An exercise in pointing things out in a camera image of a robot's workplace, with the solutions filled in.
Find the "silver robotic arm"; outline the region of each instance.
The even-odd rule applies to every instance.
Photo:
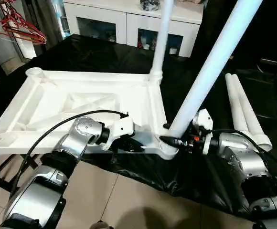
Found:
[[[213,121],[203,110],[197,113],[193,126],[196,135],[188,141],[167,136],[160,139],[190,152],[198,149],[200,153],[224,158],[232,166],[232,174],[241,187],[239,195],[245,197],[249,211],[258,220],[254,229],[277,229],[277,184],[254,145],[241,135],[220,133],[213,136]],[[42,165],[12,195],[0,228],[56,228],[66,203],[63,193],[89,145],[97,144],[108,150],[114,141],[125,136],[121,139],[130,141],[120,141],[121,149],[142,152],[140,143],[130,138],[133,135],[134,124],[130,117],[123,117],[108,128],[87,116],[75,119],[69,133],[60,139],[52,152],[42,156]]]
[[[108,128],[87,116],[75,119],[69,133],[42,156],[42,165],[10,198],[0,228],[54,229],[65,207],[63,193],[69,178],[88,145],[109,149],[113,141],[133,132],[130,117]]]
[[[186,141],[169,136],[160,139],[190,153],[224,158],[232,168],[228,173],[240,187],[238,196],[245,198],[251,219],[257,221],[254,229],[277,229],[277,181],[257,148],[241,133],[233,133],[234,130],[213,131],[213,121],[205,109],[196,114],[192,126],[192,136]]]

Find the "white pipe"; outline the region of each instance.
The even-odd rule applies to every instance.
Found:
[[[232,75],[232,80],[237,91],[238,99],[240,101],[240,105],[245,116],[248,130],[253,136],[253,140],[263,150],[270,151],[272,149],[272,144],[269,140],[269,137],[264,134],[264,131],[236,74]]]
[[[215,83],[263,0],[238,0],[169,131],[181,137]]]
[[[234,87],[234,79],[230,73],[225,75],[226,87],[228,90],[229,101],[231,106],[231,113],[233,118],[234,129],[250,135],[248,132],[245,116],[238,99],[238,93]]]
[[[164,61],[164,55],[166,50],[170,16],[173,8],[174,0],[165,0],[162,9],[161,26],[157,37],[156,50],[153,57],[152,68],[150,71],[150,77],[162,78],[162,67]]]

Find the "white cabinet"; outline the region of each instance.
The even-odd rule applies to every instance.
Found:
[[[143,11],[139,0],[64,0],[70,33],[154,50],[161,10]],[[175,2],[167,52],[190,57],[203,5]]]
[[[127,15],[127,44],[137,47],[146,41],[149,49],[154,49],[161,19],[136,14]],[[198,34],[199,25],[180,21],[170,21],[167,51],[171,54],[190,57]]]
[[[71,34],[127,43],[126,13],[69,3],[64,8]]]

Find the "black tablecloth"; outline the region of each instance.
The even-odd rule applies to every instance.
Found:
[[[0,81],[0,115],[25,81],[25,71],[31,67],[59,71],[149,73],[152,59],[151,51],[72,35]],[[199,69],[200,65],[192,59],[165,57],[160,87],[168,122],[173,121]],[[271,153],[277,158],[277,75],[248,69],[226,68],[224,71],[228,70],[238,74],[265,133],[273,143]],[[224,73],[202,107],[208,109],[214,128],[233,128]],[[83,160],[174,196],[249,217],[243,198],[237,195],[239,187],[233,185],[230,167],[223,159],[180,151],[170,161],[145,154],[86,155]],[[268,162],[277,176],[277,164],[270,158]]]

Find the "black cable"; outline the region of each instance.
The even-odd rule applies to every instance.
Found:
[[[276,164],[277,164],[277,159],[270,154],[269,152],[266,152],[265,150],[263,150],[261,147],[259,147],[252,138],[250,138],[249,136],[247,136],[246,134],[244,134],[241,131],[238,130],[232,130],[232,129],[217,129],[217,130],[211,130],[210,132],[212,133],[229,133],[229,134],[233,134],[233,133],[237,133],[241,136],[243,136],[244,138],[246,138],[257,150],[258,150],[258,155],[262,158],[262,160],[265,163],[266,168],[268,169],[270,174],[274,174],[273,172],[271,172],[271,170],[269,170],[269,165],[267,163],[267,160],[265,159],[264,154],[266,154],[267,156],[269,156]]]
[[[21,176],[21,171],[23,170],[24,166],[25,166],[25,163],[27,162],[30,154],[32,153],[32,151],[36,148],[36,146],[39,144],[39,142],[41,142],[47,135],[49,135],[53,130],[55,130],[56,128],[58,128],[59,126],[63,125],[64,123],[67,123],[68,121],[71,121],[73,119],[76,119],[76,118],[79,118],[81,116],[84,116],[84,115],[91,115],[91,114],[96,114],[96,113],[113,113],[113,114],[118,114],[120,115],[121,117],[125,117],[127,116],[126,114],[124,113],[121,113],[119,111],[111,111],[111,110],[98,110],[98,111],[89,111],[89,112],[84,112],[84,113],[81,113],[81,114],[77,114],[75,116],[72,116],[70,118],[67,118],[61,122],[59,122],[58,124],[54,125],[52,128],[50,128],[48,131],[46,131],[41,137],[39,137],[39,139],[32,145],[32,147],[28,150],[25,158],[23,159],[22,161],[22,164],[16,174],[16,178],[12,184],[12,190],[11,190],[11,193],[10,193],[10,198],[13,196],[13,194],[15,193],[15,190],[16,190],[16,187],[17,187],[17,184],[19,182],[19,179],[20,179],[20,176]]]

